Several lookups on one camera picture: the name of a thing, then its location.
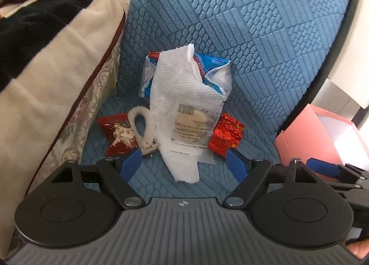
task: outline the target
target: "barcode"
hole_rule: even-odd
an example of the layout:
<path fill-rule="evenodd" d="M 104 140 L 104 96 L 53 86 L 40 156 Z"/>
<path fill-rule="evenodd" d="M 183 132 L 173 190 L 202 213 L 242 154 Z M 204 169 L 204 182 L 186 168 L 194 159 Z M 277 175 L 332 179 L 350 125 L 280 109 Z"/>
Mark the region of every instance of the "barcode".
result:
<path fill-rule="evenodd" d="M 183 114 L 187 114 L 187 115 L 193 115 L 193 111 L 195 111 L 195 108 L 194 107 L 179 104 L 178 113 L 183 113 Z"/>

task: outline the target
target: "snack bag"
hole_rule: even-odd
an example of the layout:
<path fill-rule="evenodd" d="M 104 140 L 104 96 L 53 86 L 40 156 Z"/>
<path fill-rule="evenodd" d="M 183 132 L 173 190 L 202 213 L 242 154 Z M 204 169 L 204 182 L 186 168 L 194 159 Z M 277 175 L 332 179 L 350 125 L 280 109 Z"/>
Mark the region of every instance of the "snack bag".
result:
<path fill-rule="evenodd" d="M 237 148 L 244 137 L 245 126 L 227 113 L 223 113 L 214 129 L 208 147 L 226 157 L 228 148 Z"/>
<path fill-rule="evenodd" d="M 138 147 L 127 113 L 101 117 L 97 123 L 111 144 L 106 151 L 107 157 L 121 156 Z"/>
<path fill-rule="evenodd" d="M 139 91 L 141 97 L 150 97 L 152 79 L 159 55 L 159 52 L 151 52 L 145 59 Z M 193 55 L 193 59 L 199 67 L 202 82 L 227 98 L 232 89 L 230 61 L 197 53 Z"/>

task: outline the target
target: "red candy wrapper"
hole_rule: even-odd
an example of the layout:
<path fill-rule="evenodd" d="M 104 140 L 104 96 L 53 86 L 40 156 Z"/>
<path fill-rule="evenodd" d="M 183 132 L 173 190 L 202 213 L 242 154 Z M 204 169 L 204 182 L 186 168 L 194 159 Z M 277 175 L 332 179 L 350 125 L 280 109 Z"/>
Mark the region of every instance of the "red candy wrapper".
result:
<path fill-rule="evenodd" d="M 245 126 L 227 113 L 223 113 L 208 143 L 217 154 L 226 157 L 228 148 L 237 148 L 244 137 Z"/>
<path fill-rule="evenodd" d="M 101 117 L 97 119 L 97 123 L 111 144 L 106 151 L 107 157 L 124 155 L 138 146 L 127 113 Z"/>

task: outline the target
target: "white tissue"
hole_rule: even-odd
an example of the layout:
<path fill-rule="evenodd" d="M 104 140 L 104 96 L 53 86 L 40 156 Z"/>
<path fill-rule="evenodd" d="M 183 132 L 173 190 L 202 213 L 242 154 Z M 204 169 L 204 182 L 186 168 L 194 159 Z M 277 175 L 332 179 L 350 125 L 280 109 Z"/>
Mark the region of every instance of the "white tissue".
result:
<path fill-rule="evenodd" d="M 199 149 L 171 142 L 175 106 L 181 96 L 223 102 L 224 96 L 204 85 L 193 60 L 193 44 L 161 52 L 150 93 L 150 110 L 156 120 L 155 137 L 165 164 L 176 181 L 199 181 Z"/>

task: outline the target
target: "blue seat cushion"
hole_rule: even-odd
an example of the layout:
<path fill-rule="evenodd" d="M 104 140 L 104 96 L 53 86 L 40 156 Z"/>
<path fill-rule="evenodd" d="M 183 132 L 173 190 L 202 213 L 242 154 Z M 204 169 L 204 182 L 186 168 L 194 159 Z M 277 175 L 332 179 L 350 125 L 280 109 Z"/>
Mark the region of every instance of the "blue seat cushion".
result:
<path fill-rule="evenodd" d="M 150 51 L 194 43 L 196 52 L 232 61 L 233 89 L 224 111 L 245 124 L 239 151 L 279 161 L 276 133 L 317 75 L 349 0 L 131 0 L 117 89 L 99 116 L 144 105 L 138 97 Z M 95 123 L 82 163 L 104 157 L 108 142 Z M 160 154 L 143 160 L 130 185 L 143 198 L 224 199 L 236 179 L 219 157 L 199 164 L 200 182 L 173 180 Z"/>

